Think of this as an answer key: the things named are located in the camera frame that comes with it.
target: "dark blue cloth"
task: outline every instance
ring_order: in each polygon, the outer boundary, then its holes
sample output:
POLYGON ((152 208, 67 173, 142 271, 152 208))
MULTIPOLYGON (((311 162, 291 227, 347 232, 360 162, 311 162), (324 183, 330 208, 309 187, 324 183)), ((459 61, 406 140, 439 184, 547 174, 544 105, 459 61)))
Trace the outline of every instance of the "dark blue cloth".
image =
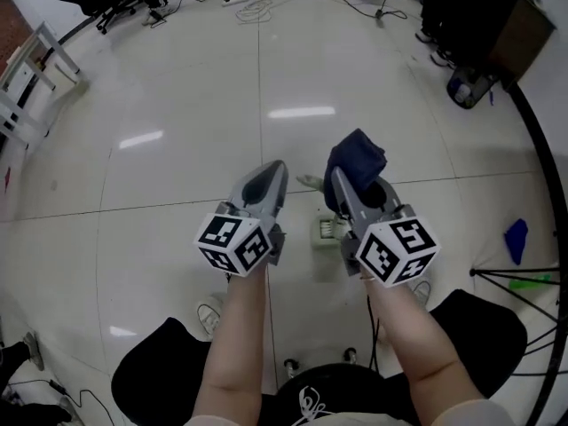
POLYGON ((323 190, 326 205, 334 212, 339 212, 331 184, 331 172, 340 167, 347 176, 357 194, 365 192, 387 165, 384 150, 376 146, 359 129, 334 146, 327 160, 326 175, 323 178, 323 190))
POLYGON ((513 262, 520 265, 525 250, 526 235, 529 228, 524 219, 518 219, 506 232, 505 242, 513 262))

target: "white tiled floor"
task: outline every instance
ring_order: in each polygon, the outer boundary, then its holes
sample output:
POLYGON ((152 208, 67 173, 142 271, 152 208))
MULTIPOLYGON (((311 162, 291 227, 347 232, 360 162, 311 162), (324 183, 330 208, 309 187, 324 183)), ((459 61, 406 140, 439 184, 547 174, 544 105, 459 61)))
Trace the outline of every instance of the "white tiled floor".
MULTIPOLYGON (((8 144, 0 158, 2 175, 12 170, 0 200, 6 341, 37 330, 51 373, 75 393, 96 391, 116 424, 130 424, 110 393, 121 358, 169 316, 199 335, 195 302, 225 290, 193 236, 233 182, 262 162, 283 159, 290 170, 279 218, 287 242, 269 271, 264 390, 286 380, 287 358, 320 365, 351 346, 369 358, 362 287, 347 278, 337 250, 312 249, 310 226, 327 211, 321 194, 295 180, 323 175, 331 148, 356 128, 386 150, 384 177, 441 241, 428 307, 462 288, 516 311, 529 339, 550 326, 469 277, 472 266, 511 266, 502 235, 518 218, 529 225, 523 266, 557 260, 548 190, 509 95, 496 86, 493 106, 485 97, 469 111, 447 97, 451 71, 433 66, 431 48, 414 38, 415 0, 389 0, 409 18, 378 24, 339 0, 271 1, 272 18, 262 24, 239 24, 240 7, 220 0, 185 0, 156 29, 142 28, 139 15, 106 36, 87 28, 66 49, 90 90, 34 155, 8 144), (299 107, 327 111, 274 118, 299 107), (148 134, 153 141, 124 147, 148 134)), ((374 12, 382 0, 350 1, 374 12)), ((525 294, 555 313, 554 289, 525 294)), ((549 350, 522 369, 544 370, 549 350)), ((379 366, 385 375, 399 371, 387 347, 379 366)), ((16 375, 36 376, 30 365, 16 375)), ((511 380, 495 399, 521 423, 539 389, 538 378, 511 380)), ((26 400, 56 402, 38 387, 22 390, 26 400)), ((92 399, 81 415, 107 424, 92 399)))

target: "green object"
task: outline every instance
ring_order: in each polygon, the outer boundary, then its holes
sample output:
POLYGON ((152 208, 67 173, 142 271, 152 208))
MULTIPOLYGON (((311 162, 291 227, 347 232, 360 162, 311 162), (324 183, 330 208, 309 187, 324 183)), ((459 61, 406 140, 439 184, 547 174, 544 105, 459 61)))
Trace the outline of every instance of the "green object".
POLYGON ((511 290, 520 290, 523 288, 539 288, 540 286, 545 285, 545 284, 540 284, 538 282, 533 282, 533 280, 535 281, 550 280, 550 273, 540 274, 532 279, 527 279, 527 280, 510 280, 509 288, 511 290))

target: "extension cord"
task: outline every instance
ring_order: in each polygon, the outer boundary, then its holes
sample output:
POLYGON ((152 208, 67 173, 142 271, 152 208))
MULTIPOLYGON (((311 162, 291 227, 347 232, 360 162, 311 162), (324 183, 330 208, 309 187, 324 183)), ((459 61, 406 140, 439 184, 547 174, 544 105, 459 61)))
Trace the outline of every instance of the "extension cord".
POLYGON ((232 4, 242 4, 247 2, 248 0, 229 0, 228 2, 223 2, 221 5, 223 6, 231 6, 232 4))

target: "fiducial marker cube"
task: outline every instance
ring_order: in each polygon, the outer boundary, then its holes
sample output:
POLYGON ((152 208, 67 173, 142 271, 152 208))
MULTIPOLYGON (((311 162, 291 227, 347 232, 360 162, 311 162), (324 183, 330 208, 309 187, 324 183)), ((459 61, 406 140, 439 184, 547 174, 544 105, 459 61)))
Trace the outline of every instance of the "fiducial marker cube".
POLYGON ((260 220, 208 213, 193 241, 221 272, 247 276, 272 250, 260 220))
POLYGON ((356 258, 384 286, 422 276, 441 250, 422 217, 404 217, 367 228, 356 258))

